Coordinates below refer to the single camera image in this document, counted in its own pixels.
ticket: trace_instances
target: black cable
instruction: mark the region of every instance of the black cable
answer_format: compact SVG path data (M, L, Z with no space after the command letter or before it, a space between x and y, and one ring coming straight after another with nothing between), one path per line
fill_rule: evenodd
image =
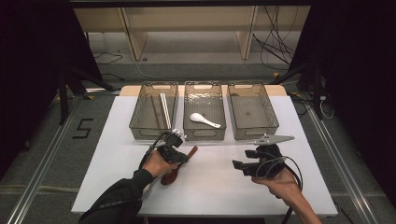
M285 163L285 168L288 169L293 174L294 178L297 181L298 187L300 188L300 190L303 190L303 176L301 174L300 168L298 167L297 163L292 158L290 158L290 157L286 157L286 158L291 160L296 165L296 167L299 171L300 177L297 176L297 174L286 163ZM292 208L289 207L288 211L286 212L285 217L282 220L282 224L286 224L288 222L292 211L293 211Z
M160 139L164 136L164 135L166 135L166 134L168 134L169 132L163 132L160 136L158 136L158 138L155 140L155 142L149 147L149 151L151 152L151 150L152 149L154 149L156 146L157 146L157 143L158 143L158 141L160 141Z
M102 76L113 76L113 77L116 77L116 78L118 78L118 79L120 79L120 80L122 80L122 81L125 80L125 78L116 76L116 75L114 75L114 74L112 74L112 73L103 73Z
M95 56L95 57L93 57L93 58L99 58L99 57L101 57L101 56L104 55L104 54L108 54L108 55L111 55L111 56L117 56L117 57L119 57L119 58L117 58L117 59L115 59L115 60L113 60L113 61L110 61L110 62L108 62L108 63L98 63L98 64L110 64L110 63L114 63L114 62L116 62L116 61L118 61L119 59L122 58L122 55L120 55L120 54L112 54L112 53L107 53L107 52L101 53L101 54L99 54L98 56Z
M282 47L284 48L284 50L283 50L283 49L281 50L284 59L286 60L286 57L285 57L285 54L284 54L285 52L287 52L287 53L289 54L289 56L292 58L292 55L291 55L291 53L289 52L289 50L291 50L291 51L294 52L294 49L288 47L288 46L283 42L283 40L286 39L286 37L287 37L287 36L289 35L289 33L291 32L292 27L294 26L295 20L296 20L296 18L297 18L298 9L296 10L296 15L295 15L295 17L294 17L293 24L292 24L292 26L290 27L290 31L289 31L288 34L285 36L285 38L281 38L281 37L280 37L279 29L278 29L278 24L277 24L277 17L278 17L278 15L279 15L279 6L277 6L277 7L275 8L275 10L274 10L274 12L273 12L273 18L271 18L270 13L268 12L267 7L264 7L264 9L265 9L265 12L266 12L266 14L267 14L267 16L268 16L268 19L269 19L270 22L271 22L271 31L270 31L270 34L267 36L267 38L266 38L266 40L265 40L265 43L268 41L269 36L272 36L273 39L275 39L275 40L278 42L279 48L280 48L280 49L282 49Z
M289 70L288 68L275 68L275 67L273 67L273 66L270 66L270 65L268 65L268 64L265 64L264 63L264 61L262 60L262 52L260 53L260 60L262 61L262 65L264 65L265 67L267 67L267 68L271 68L271 69L274 69L274 70L284 70L284 71L287 71L287 70Z
M355 224L353 222L352 218L349 217L347 212L340 206L340 204L338 202L336 202L334 199L332 199L332 202L338 207L338 209L344 214L344 216L346 216L346 219L349 221L349 223Z
M294 93L291 92L287 92L287 95L290 97L290 99L294 102L294 103L298 103L301 104L303 106L304 112L303 113L297 113L297 115L299 116L299 119L303 117L303 115L305 115L308 110L313 106L313 100L305 100L299 96L297 96Z
M255 36L255 34L253 34L253 36L256 38L256 40L259 42L259 44L263 47L263 48L272 48L272 49L276 49L276 50L279 50L279 51L282 51L283 49L279 49L279 48L277 48L277 47L274 47L274 46L272 46L272 45L270 45L270 44L267 44L266 42L263 42L263 41L261 41L259 38L257 38L256 36Z
M265 43L263 43L262 41L260 41L254 34L253 37L256 39L256 41L259 43L259 45L262 47L262 49L267 50L268 52L270 52L271 54L273 54L274 56L276 56L280 61L289 64L288 61L286 61L285 59L282 59L280 56L278 56L277 54L275 54L273 51L271 51L270 49L268 49L267 47L265 47Z

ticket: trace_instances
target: transparent plastic bin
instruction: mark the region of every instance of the transparent plastic bin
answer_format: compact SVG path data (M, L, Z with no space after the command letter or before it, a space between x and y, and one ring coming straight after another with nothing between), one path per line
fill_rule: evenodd
M161 93L165 94L171 128L167 127ZM156 140L175 127L178 102L176 82L144 82L129 127L135 139Z
M227 95L235 140L275 134L279 123L262 81L231 81Z
M192 113L199 113L220 125L214 128L202 122L190 120ZM184 92L184 134L187 141L223 140L226 122L223 96L219 81L187 81Z

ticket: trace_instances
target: wooden spoon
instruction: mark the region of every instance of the wooden spoon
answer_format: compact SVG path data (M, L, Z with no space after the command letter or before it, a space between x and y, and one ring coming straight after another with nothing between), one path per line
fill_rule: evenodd
M194 153L198 150L198 147L193 147L192 150L190 151L189 155L187 155L187 157L190 159L192 157L192 155L194 155ZM180 169L180 167L183 165L184 163L180 163L176 169L174 170L170 170L168 173L163 175L163 178L161 179L161 184L162 185L170 185L172 184L177 177L177 172L178 169Z

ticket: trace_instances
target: white plastic spoon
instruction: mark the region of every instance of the white plastic spoon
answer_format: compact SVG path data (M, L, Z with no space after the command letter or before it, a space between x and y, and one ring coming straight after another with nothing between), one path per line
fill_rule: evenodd
M196 122L202 122L202 123L208 124L214 128L220 128L219 124L210 122L209 120L205 119L204 116L202 116L201 114L198 114L198 113L192 113L190 115L190 120L196 121Z

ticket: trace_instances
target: cable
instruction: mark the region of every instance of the cable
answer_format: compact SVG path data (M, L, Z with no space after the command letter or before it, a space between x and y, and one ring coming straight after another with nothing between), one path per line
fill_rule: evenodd
M323 111L323 108L322 108L323 102L324 102L324 100L321 100L321 101L320 101L320 110L321 110L323 116L324 116L326 119L332 119L332 117L334 117L334 110L332 111L332 115L331 115L330 117L327 117L326 114L325 114L324 111Z
M257 171L256 171L256 177L259 177L259 171L260 171L260 169L261 169L265 164L270 163L270 162L273 162L273 161L275 161L275 162L274 162L274 164L271 165L271 167L268 169L267 173L265 174L265 177L268 176L268 174L269 174L270 171L274 168L274 166L280 164L281 161L283 161L283 158L282 158L282 157L278 157L278 158L276 158L276 159L269 160L269 161L265 161L265 162L263 162L262 164L260 164L259 168L257 168Z
M149 152L151 152L151 150L152 149L154 149L156 146L157 146L157 143L158 143L158 141L160 141L160 139L164 136L164 135L166 135L166 134L168 134L169 132L163 132L163 133L161 133L161 135L160 136L158 136L158 138L154 141L154 143L149 147Z
M346 216L346 219L349 221L349 223L351 224L355 224L352 220L352 218L349 217L349 215L347 214L347 212L340 206L340 204L338 202L335 201L335 199L332 199L332 202L335 204L335 206L337 206L337 208L344 214L344 216Z
M299 96L297 96L294 93L291 92L287 92L287 95L290 96L291 100L294 103L299 103L303 106L304 108L304 112L303 113L297 113L297 115L299 116L299 119L303 117L303 115L305 115L309 109L311 109L311 107L313 106L313 101L312 100L305 100Z
M172 81L171 79L167 79L167 78L163 78L163 77L155 77L155 76L143 74L142 71L140 71L140 67L137 64L136 60L133 60L133 61L134 61L134 64L136 64L137 70L139 71L140 75L142 75L142 77L154 77L154 78L158 78L158 79L165 80L165 81Z
M298 80L294 80L294 81L290 81L290 82L283 82L282 86L286 86L286 85L289 85L289 84L292 84L292 83L295 83L295 82L298 82Z
M297 174L285 163L286 169L288 169L293 174L294 178L297 181L297 185L300 188L300 190L303 190L303 176L301 174L300 167L297 165L297 163L292 158L290 158L290 157L286 157L286 158L291 160L295 164L295 166L297 167L300 177L297 176ZM282 220L282 224L286 224L288 222L292 211L293 211L292 208L289 207L288 211L286 212L285 217Z
M113 76L113 77L117 77L118 79L120 79L120 80L122 80L122 81L125 80L125 78L116 76L116 75L114 75L114 74L112 74L112 73L103 73L102 76Z
M283 42L283 40L286 39L286 38L288 37L288 35L290 34L290 32L291 32L291 30L292 30L292 28L293 28L293 26L294 26L294 23L295 23L295 21L296 21L296 19L297 19L298 8L297 8L297 10L296 10L296 13L295 13L295 16L294 16L294 21L293 21L293 23L292 23L292 26L290 27L290 30L289 30L288 34L287 34L284 38L281 38L281 37L280 37L279 29L278 29L278 24L277 24L277 21L278 21L277 18L278 18L278 14L279 14L279 6L276 6L276 7L275 7L275 9L274 9L274 11L273 11L273 17L270 16L270 13L268 12L267 7L264 7L264 9L265 9L265 12L266 12L266 14L267 14L267 16L268 16L268 19L269 19L270 22L271 22L271 31L270 31L270 34L267 36L266 40L264 41L264 43L266 43L266 42L268 41L269 37L272 36L273 39L275 39L275 40L278 42L279 48L281 49L282 55L283 55L283 57L284 57L284 59L285 59L285 61L286 61L286 57L285 57L285 54L284 54L284 53L287 52L287 53L289 54L289 56L292 58L292 55L291 55L292 53L289 52L289 50L291 50L291 51L294 52L294 49L288 47L288 46Z
M287 62L283 61L282 58L280 58L279 56L277 56L274 52L272 52L272 51L269 50L267 47L265 47L265 46L264 46L264 43L262 43L262 41L260 41L254 34L253 34L253 36L254 36L254 38L256 39L256 41L259 43L259 45L262 47L262 51L265 49L265 50L267 50L267 52L270 52L271 54L273 54L274 56L276 56L276 57L277 57L279 60L281 60L282 62L287 63ZM260 60L262 61L262 64L263 64L265 67L268 67L268 68L271 68L271 69L274 69L274 70L283 70L283 71L288 71L288 70L289 70L288 68L275 68L275 67L272 67L272 66L270 66L270 65L265 64L265 62L262 60L262 51L260 52Z
M291 33L291 30L293 29L294 23L297 21L297 14L298 14L298 6L296 6L296 14L294 15L294 21L291 24L289 32L286 34L286 36L283 38L283 40L285 40L289 36L289 34Z
M115 60L113 60L113 61L110 61L110 62L108 62L108 63L98 63L98 64L110 64L110 63L114 63L114 62L116 62L116 61L118 61L119 59L122 58L122 55L120 55L120 54L112 54L112 53L107 53L107 52L101 53L101 54L99 54L98 56L95 56L95 57L93 57L93 58L99 58L99 57L101 57L101 56L104 55L104 54L108 54L108 55L111 55L111 56L118 56L119 58L117 58L117 59L115 59Z
M265 50L267 50L268 52L270 52L271 54L273 54L274 56L276 56L276 57L277 57L280 61L282 61L283 63L290 64L288 61L286 61L285 59L282 59L280 56L278 56L278 55L275 54L273 51L271 51L270 49L268 49L268 48L266 47L266 45L268 45L268 44L266 44L265 42L260 41L259 38L257 38L254 34L253 34L253 37L256 39L256 41L259 43L259 45L262 47L262 50L265 49Z

